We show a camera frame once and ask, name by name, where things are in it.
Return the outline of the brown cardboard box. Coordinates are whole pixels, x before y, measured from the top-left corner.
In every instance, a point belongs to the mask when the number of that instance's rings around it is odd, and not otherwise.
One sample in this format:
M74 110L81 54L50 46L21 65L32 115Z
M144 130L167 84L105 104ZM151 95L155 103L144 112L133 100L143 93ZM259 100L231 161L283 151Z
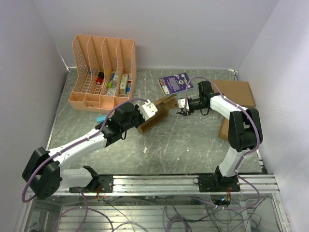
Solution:
M153 117L142 123L138 127L138 132L140 134L145 134L151 128L166 119L166 117L169 115L170 110L177 109L178 106L175 99L176 96L176 94L172 94L170 96L165 96L155 101L154 104L158 109L157 113Z

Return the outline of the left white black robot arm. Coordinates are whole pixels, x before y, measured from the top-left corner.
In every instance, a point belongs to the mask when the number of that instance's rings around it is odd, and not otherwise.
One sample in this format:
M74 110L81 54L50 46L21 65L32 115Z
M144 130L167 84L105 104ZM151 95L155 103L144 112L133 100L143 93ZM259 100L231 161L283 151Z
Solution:
M157 107L149 100L143 100L143 105L132 102L130 99L114 107L102 123L78 139L50 150L35 149L22 173L26 182L22 202L28 203L35 198L44 200L61 188L95 191L99 175L92 168L68 167L91 152L124 140L129 129L138 128L157 113Z

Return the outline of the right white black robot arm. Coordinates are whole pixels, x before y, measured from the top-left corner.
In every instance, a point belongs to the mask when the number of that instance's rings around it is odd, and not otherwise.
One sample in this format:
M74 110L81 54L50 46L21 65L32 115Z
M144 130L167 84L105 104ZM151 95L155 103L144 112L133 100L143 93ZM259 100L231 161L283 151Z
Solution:
M194 111L216 111L228 122L229 149L224 160L209 177L199 177L198 184L208 190L224 191L238 182L238 167L248 154L259 148L263 140L259 112L255 108L242 107L230 100L219 87L205 79L198 83L197 99L181 98L177 102L180 115L189 116Z

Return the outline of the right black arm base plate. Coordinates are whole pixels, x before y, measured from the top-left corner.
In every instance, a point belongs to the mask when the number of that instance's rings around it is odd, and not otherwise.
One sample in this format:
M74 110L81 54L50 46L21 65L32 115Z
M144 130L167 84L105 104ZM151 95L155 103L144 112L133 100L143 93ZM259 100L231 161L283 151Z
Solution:
M236 176L221 177L216 174L203 174L193 178L199 192L239 192L239 180Z

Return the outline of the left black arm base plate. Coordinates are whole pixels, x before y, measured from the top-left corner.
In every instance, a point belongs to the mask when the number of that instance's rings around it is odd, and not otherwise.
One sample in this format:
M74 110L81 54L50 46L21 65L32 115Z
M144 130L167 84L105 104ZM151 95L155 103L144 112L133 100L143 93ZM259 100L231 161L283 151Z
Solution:
M97 179L92 180L86 187L80 187L83 193L112 193L113 191L112 175L99 175Z

